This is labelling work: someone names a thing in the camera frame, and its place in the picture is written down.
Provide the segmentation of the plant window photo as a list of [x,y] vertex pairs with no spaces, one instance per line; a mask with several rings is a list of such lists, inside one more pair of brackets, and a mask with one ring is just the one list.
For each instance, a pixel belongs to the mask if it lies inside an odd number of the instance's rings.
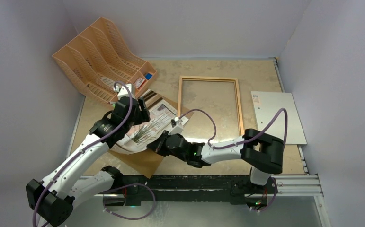
[[150,89],[143,94],[143,98],[151,120],[133,126],[111,151],[126,155],[143,152],[164,130],[172,130],[171,120],[177,116],[178,104]]

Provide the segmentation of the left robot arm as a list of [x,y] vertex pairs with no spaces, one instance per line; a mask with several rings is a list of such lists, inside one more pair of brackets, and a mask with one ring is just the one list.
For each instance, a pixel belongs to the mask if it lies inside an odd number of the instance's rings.
[[94,123],[84,141],[58,168],[43,180],[32,179],[26,185],[27,199],[33,210],[32,224],[43,218],[44,226],[57,227],[64,223],[73,210],[87,199],[101,192],[118,193],[123,187],[123,175],[106,166],[93,177],[81,182],[80,177],[115,144],[126,145],[126,150],[141,152],[127,135],[135,125],[150,121],[144,98],[122,97],[113,111],[108,111]]

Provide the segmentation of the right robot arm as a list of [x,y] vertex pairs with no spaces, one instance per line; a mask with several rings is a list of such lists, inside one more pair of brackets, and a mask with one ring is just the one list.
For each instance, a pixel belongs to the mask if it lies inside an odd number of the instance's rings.
[[208,145],[189,142],[181,134],[164,131],[147,148],[161,156],[174,156],[189,166],[202,168],[227,160],[243,160],[252,166],[247,186],[252,192],[265,188],[271,175],[282,173],[286,139],[256,129],[246,129],[236,139]]

